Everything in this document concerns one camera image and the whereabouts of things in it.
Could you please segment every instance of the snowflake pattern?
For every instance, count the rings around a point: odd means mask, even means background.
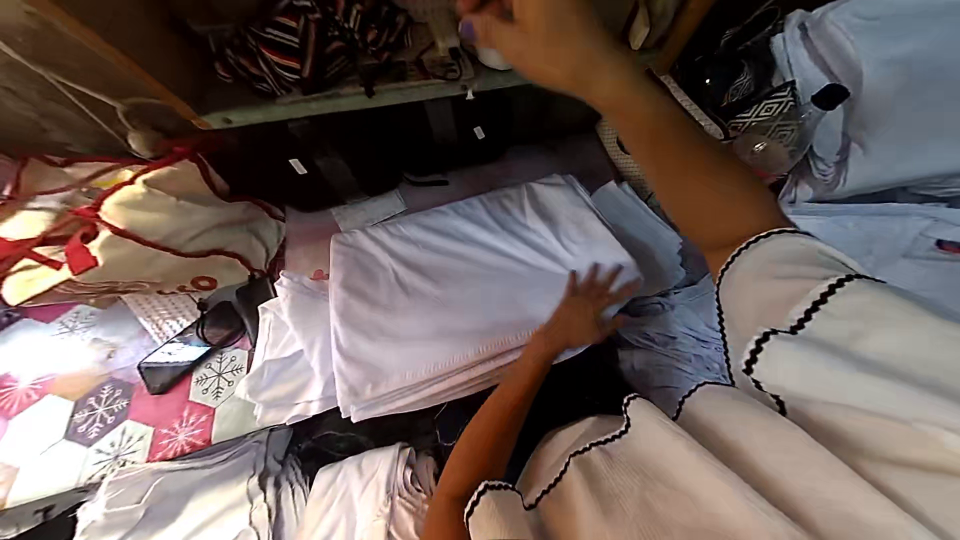
[[[172,426],[157,430],[158,452],[150,460],[173,459],[209,446],[209,418],[207,413],[186,409]]]
[[[6,376],[0,380],[0,412],[12,418],[23,409],[39,400],[47,379],[18,380]]]
[[[97,325],[97,312],[89,308],[80,307],[71,311],[57,321],[55,337],[87,337]]]
[[[87,481],[99,481],[113,471],[141,463],[143,447],[150,444],[147,441],[147,434],[124,426],[120,436],[110,439],[105,448],[91,448],[92,471]]]
[[[245,357],[241,360],[241,353],[245,351],[222,351],[204,363],[201,370],[193,376],[194,386],[200,389],[200,396],[220,402],[232,394],[228,394],[228,390],[247,374],[247,361]]]
[[[125,388],[114,383],[103,385],[93,396],[86,398],[82,408],[73,414],[72,427],[88,440],[96,438],[104,428],[119,424],[126,418],[130,398]]]

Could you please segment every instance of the black and white patterned fabric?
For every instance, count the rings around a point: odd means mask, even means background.
[[[335,85],[362,56],[387,61],[412,20],[390,0],[280,0],[210,47],[224,81],[240,79],[270,97],[310,94]]]

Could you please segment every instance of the white tag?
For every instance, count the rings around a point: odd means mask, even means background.
[[[294,170],[297,171],[297,174],[306,174],[306,167],[304,167],[303,163],[300,163],[300,160],[297,158],[290,160],[290,164],[294,166]]]

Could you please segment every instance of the black cloth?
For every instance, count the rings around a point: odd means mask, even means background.
[[[467,423],[491,393],[488,389],[443,405],[358,423],[342,418],[339,409],[329,410],[294,424],[289,452],[300,459],[311,482],[325,465],[397,442],[430,453],[442,468]],[[519,478],[548,432],[597,414],[619,415],[623,398],[630,393],[610,340],[554,365],[530,407],[504,480]]]

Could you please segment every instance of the cable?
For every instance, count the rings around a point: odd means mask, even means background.
[[[92,110],[90,110],[90,109],[89,109],[86,105],[84,105],[79,99],[77,99],[77,96],[73,95],[70,91],[68,91],[66,88],[64,88],[63,85],[67,85],[67,86],[70,86],[70,87],[72,87],[72,88],[74,88],[74,89],[77,89],[77,90],[83,92],[84,94],[86,94],[86,95],[88,95],[88,96],[90,96],[90,97],[96,98],[96,99],[98,99],[98,100],[100,100],[100,101],[102,101],[102,102],[110,105],[111,107],[113,107],[113,109],[116,111],[117,118],[120,120],[120,123],[123,124],[124,128],[127,129],[127,131],[128,131],[128,136],[129,136],[130,134],[134,134],[134,133],[141,133],[140,130],[137,130],[137,129],[133,126],[133,124],[131,124],[130,119],[127,117],[127,114],[130,112],[130,105],[135,105],[135,104],[140,104],[140,103],[151,103],[151,104],[166,105],[163,101],[158,100],[158,99],[155,99],[155,98],[149,98],[149,97],[134,97],[134,98],[128,98],[128,99],[123,99],[123,100],[116,100],[116,99],[113,99],[113,98],[111,98],[111,97],[105,96],[104,94],[101,94],[100,92],[91,90],[90,88],[87,88],[86,86],[78,85],[77,83],[74,83],[73,81],[70,81],[70,80],[68,80],[68,79],[65,79],[65,78],[63,78],[62,76],[58,75],[57,73],[54,73],[53,71],[47,70],[47,69],[45,69],[45,68],[43,68],[43,67],[40,67],[40,66],[38,66],[38,65],[36,65],[36,64],[28,61],[27,59],[25,59],[25,58],[23,58],[22,56],[20,56],[19,53],[17,53],[17,52],[14,51],[13,49],[11,49],[10,45],[8,45],[8,44],[7,44],[6,42],[4,42],[3,40],[0,40],[0,51],[3,51],[3,52],[6,53],[7,56],[9,56],[10,58],[12,58],[12,59],[14,59],[14,60],[16,60],[16,61],[19,61],[20,63],[26,65],[27,67],[29,67],[30,69],[32,69],[33,71],[35,71],[36,73],[38,73],[41,77],[43,77],[44,79],[46,79],[48,83],[50,83],[51,85],[53,85],[54,88],[56,88],[57,90],[59,90],[61,94],[63,94],[64,96],[66,96],[66,98],[69,99],[71,102],[73,102],[74,105],[76,105],[78,108],[80,108],[80,110],[82,110],[83,112],[85,112],[86,115],[89,116],[94,122],[96,122],[101,128],[103,128],[104,131],[106,131],[107,133],[109,133],[110,135],[112,135],[114,138],[116,138],[117,140],[119,140],[120,143],[123,144],[125,147],[127,147],[127,149],[130,150],[132,153],[136,154],[137,156],[140,156],[141,158],[150,158],[150,157],[151,157],[151,156],[145,156],[143,152],[140,152],[140,151],[138,151],[136,148],[134,148],[134,145],[132,145],[131,142],[130,142],[127,138],[124,138],[124,137],[120,136],[120,134],[116,133],[109,125],[107,125],[106,122],[104,122],[102,119],[100,119],[99,116],[97,116],[96,114],[94,114]]]

